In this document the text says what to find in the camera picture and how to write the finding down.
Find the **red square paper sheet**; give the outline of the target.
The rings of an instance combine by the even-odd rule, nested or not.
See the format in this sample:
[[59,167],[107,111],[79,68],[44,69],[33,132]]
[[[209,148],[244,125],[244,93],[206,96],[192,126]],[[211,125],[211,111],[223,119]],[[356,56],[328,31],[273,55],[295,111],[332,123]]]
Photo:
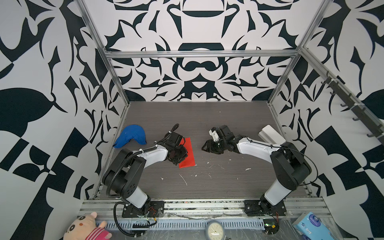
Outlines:
[[184,147],[187,150],[187,157],[179,164],[179,168],[188,168],[188,167],[194,167],[196,165],[192,143],[190,138],[186,138],[186,140],[183,142]]

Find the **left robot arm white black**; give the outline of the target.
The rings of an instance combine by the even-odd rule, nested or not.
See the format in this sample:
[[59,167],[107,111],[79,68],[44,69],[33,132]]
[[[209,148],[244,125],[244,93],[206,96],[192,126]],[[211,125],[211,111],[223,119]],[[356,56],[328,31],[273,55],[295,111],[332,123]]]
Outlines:
[[139,187],[145,168],[164,161],[177,166],[188,157],[186,144],[184,136],[171,132],[150,148],[133,152],[121,150],[102,178],[106,195],[119,198],[124,204],[131,204],[137,209],[145,208],[150,197]]

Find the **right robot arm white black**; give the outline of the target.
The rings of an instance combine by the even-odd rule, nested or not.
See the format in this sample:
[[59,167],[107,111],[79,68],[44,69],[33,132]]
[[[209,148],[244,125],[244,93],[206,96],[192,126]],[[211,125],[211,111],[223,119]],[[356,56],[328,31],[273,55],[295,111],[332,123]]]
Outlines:
[[212,138],[203,145],[204,152],[221,155],[229,151],[254,156],[273,165],[276,180],[261,198],[268,206],[279,204],[312,173],[305,155],[290,142],[268,144],[244,135],[235,136],[226,125],[213,127],[209,135]]

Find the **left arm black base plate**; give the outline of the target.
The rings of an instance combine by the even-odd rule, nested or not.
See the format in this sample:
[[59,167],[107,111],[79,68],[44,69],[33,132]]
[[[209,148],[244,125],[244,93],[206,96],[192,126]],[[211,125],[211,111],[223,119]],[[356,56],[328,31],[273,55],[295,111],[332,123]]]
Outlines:
[[141,208],[128,205],[123,208],[123,218],[157,218],[164,213],[164,201],[147,201]]

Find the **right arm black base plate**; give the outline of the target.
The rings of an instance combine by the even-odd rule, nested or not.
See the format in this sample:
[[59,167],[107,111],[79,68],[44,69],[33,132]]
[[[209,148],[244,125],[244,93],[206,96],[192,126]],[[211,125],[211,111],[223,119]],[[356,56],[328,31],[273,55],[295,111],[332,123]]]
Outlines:
[[277,205],[271,205],[267,200],[245,200],[244,212],[247,216],[261,215],[286,215],[286,206],[284,201],[280,201]]

